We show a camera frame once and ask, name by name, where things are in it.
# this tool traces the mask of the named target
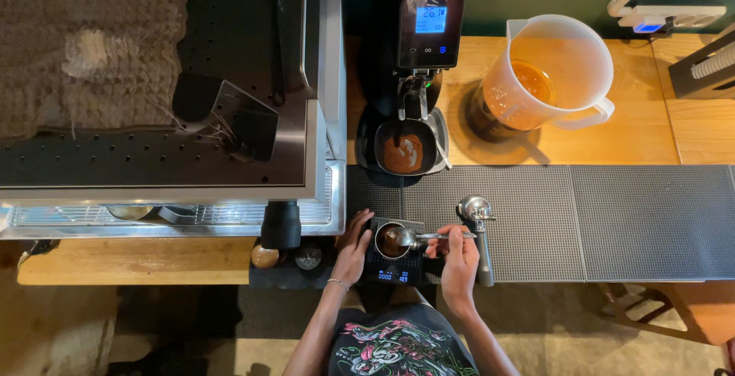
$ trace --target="measuring jug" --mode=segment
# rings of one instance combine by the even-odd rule
[[[586,24],[564,15],[509,20],[507,38],[468,113],[479,136],[503,141],[547,122],[580,129],[610,118],[612,59]],[[595,113],[581,113],[589,108]],[[585,116],[567,116],[575,112]]]

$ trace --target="person's right hand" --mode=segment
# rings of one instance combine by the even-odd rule
[[[474,310],[472,287],[475,285],[480,252],[474,239],[465,239],[462,231],[467,227],[447,225],[440,228],[439,234],[449,233],[449,239],[431,239],[426,250],[429,258],[444,254],[446,264],[442,271],[442,295],[449,310],[458,317]]]

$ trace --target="orange liquid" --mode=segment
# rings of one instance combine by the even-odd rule
[[[556,88],[543,70],[522,60],[511,60],[510,65],[524,89],[547,105],[556,106]]]

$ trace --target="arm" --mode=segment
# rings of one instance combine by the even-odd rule
[[[347,231],[337,241],[340,254],[336,258],[332,278],[352,286],[363,274],[365,251],[372,238],[372,231],[366,230],[360,239],[357,234],[374,213],[363,210],[350,221]],[[342,298],[347,289],[339,283],[330,281],[324,288],[319,306],[309,321],[304,335],[296,344],[291,358],[286,365],[284,376],[302,374],[324,374],[329,357],[330,342],[335,332],[336,315],[340,310]]]
[[[467,340],[480,374],[519,375],[475,308],[472,288],[475,285],[480,253],[473,239],[462,237],[462,231],[469,230],[466,227],[448,225],[438,231],[440,234],[449,233],[448,240],[441,240],[442,242],[429,240],[428,242],[429,248],[426,253],[430,258],[436,258],[439,253],[445,255],[442,295],[449,310],[464,327],[464,338]]]

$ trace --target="graphic print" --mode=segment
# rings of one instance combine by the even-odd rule
[[[348,323],[342,334],[352,335],[361,347],[342,347],[336,352],[343,374],[367,376],[469,376],[472,367],[458,362],[446,342],[451,336],[406,319],[374,327]]]

